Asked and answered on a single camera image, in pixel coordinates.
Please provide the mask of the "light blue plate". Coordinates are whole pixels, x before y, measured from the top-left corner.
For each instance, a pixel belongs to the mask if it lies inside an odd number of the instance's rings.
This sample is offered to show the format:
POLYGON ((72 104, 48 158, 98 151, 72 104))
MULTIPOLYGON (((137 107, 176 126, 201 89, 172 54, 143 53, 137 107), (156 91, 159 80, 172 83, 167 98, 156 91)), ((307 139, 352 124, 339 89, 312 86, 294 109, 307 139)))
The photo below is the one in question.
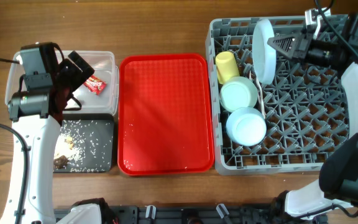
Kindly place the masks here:
POLYGON ((271 37, 274 37, 271 22, 259 20, 252 36, 252 60, 256 77, 265 85, 273 83, 276 69, 276 50, 267 43, 271 37))

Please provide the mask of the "red snack wrapper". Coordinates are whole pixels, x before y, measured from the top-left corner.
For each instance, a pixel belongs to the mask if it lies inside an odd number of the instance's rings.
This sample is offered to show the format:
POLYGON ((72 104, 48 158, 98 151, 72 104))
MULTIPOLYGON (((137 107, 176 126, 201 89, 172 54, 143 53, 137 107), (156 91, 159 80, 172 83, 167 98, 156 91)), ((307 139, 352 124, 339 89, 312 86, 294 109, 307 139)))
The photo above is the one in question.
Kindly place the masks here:
POLYGON ((94 93, 95 95, 100 95, 101 92, 105 89, 107 83, 99 79, 95 76, 90 76, 85 82, 84 86, 89 89, 90 92, 94 93))

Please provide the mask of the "white plastic fork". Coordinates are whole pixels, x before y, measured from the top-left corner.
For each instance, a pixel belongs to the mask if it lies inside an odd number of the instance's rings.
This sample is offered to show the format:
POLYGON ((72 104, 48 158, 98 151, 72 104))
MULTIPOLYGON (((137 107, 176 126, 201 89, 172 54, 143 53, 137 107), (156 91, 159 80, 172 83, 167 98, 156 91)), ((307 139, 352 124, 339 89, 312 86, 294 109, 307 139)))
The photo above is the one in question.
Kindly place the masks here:
POLYGON ((260 106, 260 112, 262 113, 262 117, 265 119, 266 118, 266 113, 265 113, 263 91, 262 91, 262 86, 261 86, 258 78, 255 78, 255 84, 256 84, 256 87, 257 87, 257 89, 259 91, 258 101, 259 101, 259 106, 260 106))

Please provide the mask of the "yellow plastic cup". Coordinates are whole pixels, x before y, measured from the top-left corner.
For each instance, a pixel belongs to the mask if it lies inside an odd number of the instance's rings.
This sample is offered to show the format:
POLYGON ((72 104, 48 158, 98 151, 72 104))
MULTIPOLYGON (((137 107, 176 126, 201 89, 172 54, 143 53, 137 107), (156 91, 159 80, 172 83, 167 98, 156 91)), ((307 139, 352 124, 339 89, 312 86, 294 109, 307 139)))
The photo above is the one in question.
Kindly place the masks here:
POLYGON ((215 58, 217 67, 218 82, 225 84, 232 77, 239 76, 239 70, 234 54, 230 51, 225 51, 217 54, 215 58))

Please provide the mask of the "green bowl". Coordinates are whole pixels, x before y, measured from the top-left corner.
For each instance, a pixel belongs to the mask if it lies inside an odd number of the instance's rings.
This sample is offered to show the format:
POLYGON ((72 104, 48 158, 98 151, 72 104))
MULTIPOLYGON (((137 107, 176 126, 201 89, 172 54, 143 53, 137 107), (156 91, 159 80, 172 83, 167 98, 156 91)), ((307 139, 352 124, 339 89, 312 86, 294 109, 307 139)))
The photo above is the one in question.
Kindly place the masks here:
POLYGON ((219 92, 221 106, 231 113, 239 108, 253 108, 256 105, 257 98, 256 86, 246 77, 229 79, 219 92))

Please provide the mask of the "light blue bowl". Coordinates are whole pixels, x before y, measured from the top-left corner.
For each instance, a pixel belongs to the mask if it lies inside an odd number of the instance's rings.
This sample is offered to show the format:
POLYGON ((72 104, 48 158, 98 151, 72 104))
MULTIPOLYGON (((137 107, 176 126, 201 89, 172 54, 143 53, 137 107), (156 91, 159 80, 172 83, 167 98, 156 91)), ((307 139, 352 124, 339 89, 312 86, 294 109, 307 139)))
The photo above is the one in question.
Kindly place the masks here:
POLYGON ((264 139, 267 125, 259 110, 244 107, 229 115, 226 121, 226 132, 235 143, 254 146, 264 139))

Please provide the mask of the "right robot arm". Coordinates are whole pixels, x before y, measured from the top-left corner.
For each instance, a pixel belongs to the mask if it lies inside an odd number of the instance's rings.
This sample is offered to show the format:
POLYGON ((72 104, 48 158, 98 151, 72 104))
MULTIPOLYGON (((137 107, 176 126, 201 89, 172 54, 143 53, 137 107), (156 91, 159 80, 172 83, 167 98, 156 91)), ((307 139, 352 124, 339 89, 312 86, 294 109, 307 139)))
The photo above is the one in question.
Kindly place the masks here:
POLYGON ((358 14, 349 16, 342 33, 328 17, 328 8, 309 9, 305 12, 306 32, 267 41, 289 60, 337 70, 349 115, 349 138, 326 159, 318 180, 284 191, 275 199, 288 221, 311 220, 337 208, 348 217, 358 217, 358 50, 349 43, 358 39, 358 14))

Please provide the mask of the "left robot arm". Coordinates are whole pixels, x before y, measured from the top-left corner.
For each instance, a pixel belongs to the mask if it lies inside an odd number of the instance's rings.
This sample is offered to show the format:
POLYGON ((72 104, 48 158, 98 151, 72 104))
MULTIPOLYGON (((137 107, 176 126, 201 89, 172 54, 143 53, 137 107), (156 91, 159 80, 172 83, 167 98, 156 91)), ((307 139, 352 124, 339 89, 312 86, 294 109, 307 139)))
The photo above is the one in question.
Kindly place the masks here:
POLYGON ((75 51, 64 56, 53 42, 27 45, 24 74, 8 102, 14 133, 9 193, 1 223, 55 223, 53 160, 63 112, 94 69, 75 51))

